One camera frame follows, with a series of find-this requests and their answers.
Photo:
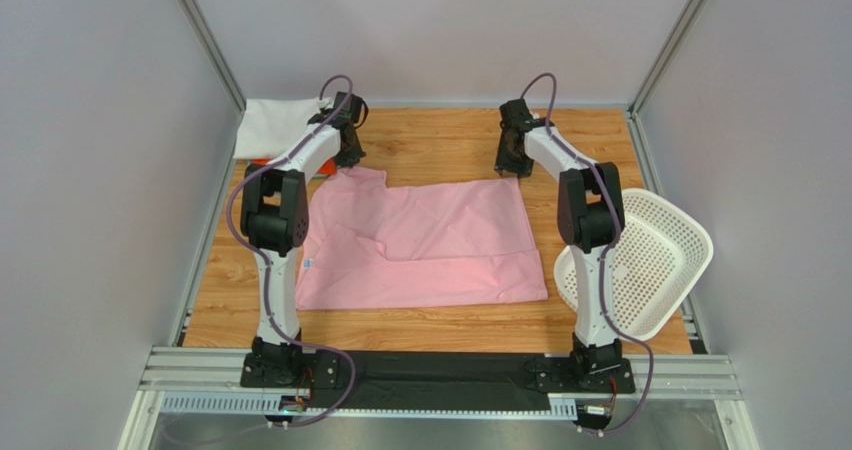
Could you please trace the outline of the pink t shirt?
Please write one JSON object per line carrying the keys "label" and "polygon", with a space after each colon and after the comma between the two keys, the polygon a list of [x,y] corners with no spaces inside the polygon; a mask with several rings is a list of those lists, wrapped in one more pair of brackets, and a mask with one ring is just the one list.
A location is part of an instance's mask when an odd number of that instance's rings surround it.
{"label": "pink t shirt", "polygon": [[308,310],[514,304],[548,297],[515,179],[390,187],[344,169],[309,204],[296,306]]}

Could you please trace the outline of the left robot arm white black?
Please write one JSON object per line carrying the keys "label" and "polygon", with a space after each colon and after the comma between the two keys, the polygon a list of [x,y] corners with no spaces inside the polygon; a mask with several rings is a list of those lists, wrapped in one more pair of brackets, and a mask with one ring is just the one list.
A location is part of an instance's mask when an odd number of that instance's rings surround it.
{"label": "left robot arm white black", "polygon": [[307,183],[326,163],[353,166],[364,155],[357,129],[363,99],[255,100],[238,138],[249,160],[239,233],[258,264],[261,318],[240,379],[245,388],[293,388],[308,375],[296,310],[299,249],[308,236]]}

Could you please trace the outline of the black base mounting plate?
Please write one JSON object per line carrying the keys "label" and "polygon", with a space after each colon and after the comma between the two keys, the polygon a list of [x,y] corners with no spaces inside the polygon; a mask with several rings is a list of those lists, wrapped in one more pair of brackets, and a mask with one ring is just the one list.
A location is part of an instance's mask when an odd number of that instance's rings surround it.
{"label": "black base mounting plate", "polygon": [[312,408],[395,411],[538,411],[551,394],[637,391],[629,362],[583,376],[569,357],[458,352],[249,353],[240,385],[292,390]]}

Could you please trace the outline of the right aluminium corner post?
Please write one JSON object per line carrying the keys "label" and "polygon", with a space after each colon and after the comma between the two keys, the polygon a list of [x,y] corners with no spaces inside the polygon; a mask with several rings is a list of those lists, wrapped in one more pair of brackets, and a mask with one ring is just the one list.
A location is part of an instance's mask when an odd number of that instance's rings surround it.
{"label": "right aluminium corner post", "polygon": [[631,118],[636,119],[652,98],[654,91],[662,80],[664,73],[676,55],[683,39],[686,37],[695,19],[702,10],[705,2],[706,0],[687,0],[628,108]]}

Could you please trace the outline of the aluminium frame rail front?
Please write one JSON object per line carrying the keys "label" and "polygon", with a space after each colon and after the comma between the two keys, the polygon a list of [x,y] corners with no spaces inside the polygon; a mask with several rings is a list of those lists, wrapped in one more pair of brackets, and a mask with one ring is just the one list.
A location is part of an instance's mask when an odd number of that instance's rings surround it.
{"label": "aluminium frame rail front", "polygon": [[[154,347],[140,391],[248,393],[239,386],[247,351],[227,348]],[[657,355],[650,398],[709,399],[720,411],[725,441],[732,449],[758,449],[743,395],[727,355]]]}

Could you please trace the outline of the white perforated plastic basket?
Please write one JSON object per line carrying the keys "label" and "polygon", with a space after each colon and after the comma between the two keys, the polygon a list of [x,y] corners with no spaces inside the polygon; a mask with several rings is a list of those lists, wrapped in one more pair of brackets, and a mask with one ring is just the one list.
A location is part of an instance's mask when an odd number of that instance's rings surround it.
{"label": "white perforated plastic basket", "polygon": [[[653,338],[694,287],[713,256],[706,230],[684,211],[650,191],[622,191],[625,227],[606,254],[609,317],[622,333]],[[575,331],[585,345],[609,345],[619,337],[601,314],[600,251],[568,246],[554,264],[563,301],[577,313]]]}

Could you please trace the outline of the left aluminium corner post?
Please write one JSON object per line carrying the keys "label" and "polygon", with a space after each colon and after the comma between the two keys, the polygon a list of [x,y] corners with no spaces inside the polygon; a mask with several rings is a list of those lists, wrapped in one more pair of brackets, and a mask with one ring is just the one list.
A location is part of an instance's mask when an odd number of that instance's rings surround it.
{"label": "left aluminium corner post", "polygon": [[246,98],[237,82],[237,79],[226,61],[224,53],[219,46],[214,33],[207,22],[198,0],[177,0],[185,13],[190,26],[202,49],[207,55],[214,72],[222,84],[226,94],[234,105],[236,111],[242,115],[246,110]]}

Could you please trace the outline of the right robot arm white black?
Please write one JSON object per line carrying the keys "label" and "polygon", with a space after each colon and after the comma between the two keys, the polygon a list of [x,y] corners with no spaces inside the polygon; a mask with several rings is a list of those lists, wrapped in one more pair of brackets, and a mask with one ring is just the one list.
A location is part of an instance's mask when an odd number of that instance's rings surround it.
{"label": "right robot arm white black", "polygon": [[620,177],[569,144],[549,117],[536,117],[524,99],[499,108],[495,169],[527,177],[541,165],[558,184],[557,227],[574,261],[577,321],[572,350],[553,375],[575,391],[606,391],[623,363],[622,342],[609,315],[613,255],[624,226]]}

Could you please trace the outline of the folded orange t shirt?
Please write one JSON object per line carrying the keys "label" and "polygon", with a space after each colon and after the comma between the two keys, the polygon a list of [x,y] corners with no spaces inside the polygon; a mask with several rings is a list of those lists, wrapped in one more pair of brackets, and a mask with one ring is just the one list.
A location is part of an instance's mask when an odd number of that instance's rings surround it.
{"label": "folded orange t shirt", "polygon": [[[252,159],[251,164],[264,166],[270,162],[270,159]],[[327,160],[313,175],[314,178],[327,178],[337,173],[338,167],[333,159]]]}

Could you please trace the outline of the folded white t shirt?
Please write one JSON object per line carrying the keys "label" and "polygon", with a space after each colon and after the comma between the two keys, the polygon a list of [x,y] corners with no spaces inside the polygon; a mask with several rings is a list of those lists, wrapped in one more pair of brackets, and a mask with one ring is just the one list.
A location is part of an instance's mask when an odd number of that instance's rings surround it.
{"label": "folded white t shirt", "polygon": [[248,99],[237,129],[235,160],[269,160],[296,144],[309,120],[331,108],[330,98]]}

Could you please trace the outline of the aluminium corner post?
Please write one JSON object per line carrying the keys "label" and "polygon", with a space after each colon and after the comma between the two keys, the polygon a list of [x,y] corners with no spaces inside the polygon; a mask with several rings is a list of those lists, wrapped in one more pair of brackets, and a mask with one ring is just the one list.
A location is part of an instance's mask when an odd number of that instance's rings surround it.
{"label": "aluminium corner post", "polygon": [[246,98],[237,82],[237,79],[226,61],[224,53],[219,46],[214,33],[207,22],[198,0],[177,0],[185,13],[190,26],[202,49],[207,55],[214,72],[222,84],[226,94],[234,105],[236,111],[242,115],[246,110]]}
{"label": "aluminium corner post", "polygon": [[702,10],[705,2],[706,0],[687,0],[628,108],[631,118],[636,119],[652,98],[654,91],[662,80],[664,73],[676,55],[683,39],[686,37],[695,19]]}

